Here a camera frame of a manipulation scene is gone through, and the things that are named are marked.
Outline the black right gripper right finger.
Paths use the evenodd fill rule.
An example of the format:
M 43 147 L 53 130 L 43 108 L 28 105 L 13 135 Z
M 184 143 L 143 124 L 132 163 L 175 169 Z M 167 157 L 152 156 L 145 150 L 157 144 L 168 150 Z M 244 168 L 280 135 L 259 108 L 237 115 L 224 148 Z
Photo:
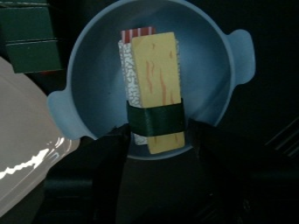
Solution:
M 191 146 L 212 187 L 219 224 L 278 224 L 268 177 L 280 157 L 260 143 L 204 122 L 188 121 Z

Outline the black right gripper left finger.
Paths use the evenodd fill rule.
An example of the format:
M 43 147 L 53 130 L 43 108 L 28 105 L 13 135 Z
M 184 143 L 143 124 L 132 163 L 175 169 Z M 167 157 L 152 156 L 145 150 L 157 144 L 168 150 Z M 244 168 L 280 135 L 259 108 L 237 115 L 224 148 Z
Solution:
M 48 171 L 39 224 L 116 224 L 129 126 L 79 147 Z

